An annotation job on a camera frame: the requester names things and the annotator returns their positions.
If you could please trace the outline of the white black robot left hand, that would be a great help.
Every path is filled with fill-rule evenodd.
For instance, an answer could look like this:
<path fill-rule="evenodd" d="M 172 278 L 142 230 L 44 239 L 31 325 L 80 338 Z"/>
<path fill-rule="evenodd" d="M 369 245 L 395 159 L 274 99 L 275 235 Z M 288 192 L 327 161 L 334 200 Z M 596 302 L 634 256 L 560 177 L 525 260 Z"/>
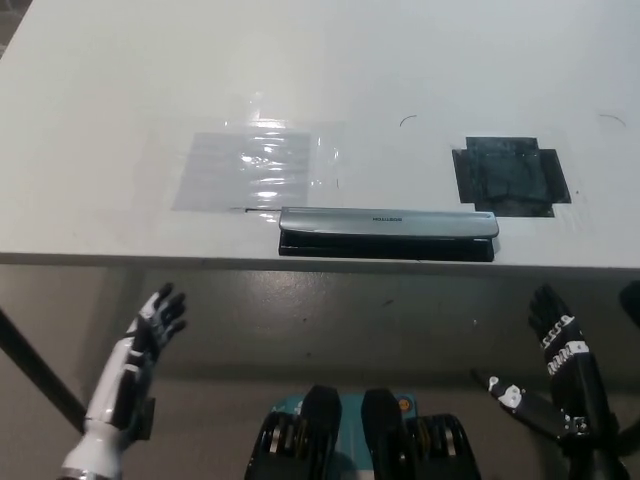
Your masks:
<path fill-rule="evenodd" d="M 104 366 L 84 418 L 86 433 L 105 425 L 131 436 L 138 428 L 161 353 L 186 326 L 185 301 L 166 283 L 136 313 Z"/>

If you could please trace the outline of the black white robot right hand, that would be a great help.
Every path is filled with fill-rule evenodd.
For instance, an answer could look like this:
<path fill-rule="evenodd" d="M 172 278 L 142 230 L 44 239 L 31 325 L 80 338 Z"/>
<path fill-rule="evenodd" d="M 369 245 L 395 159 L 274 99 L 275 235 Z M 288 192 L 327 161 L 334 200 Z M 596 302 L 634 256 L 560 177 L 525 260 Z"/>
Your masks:
<path fill-rule="evenodd" d="M 577 317 L 550 286 L 534 292 L 528 323 L 543 354 L 551 399 L 498 374 L 473 370 L 474 380 L 512 418 L 559 444 L 599 447 L 614 439 L 617 424 L 595 355 Z"/>

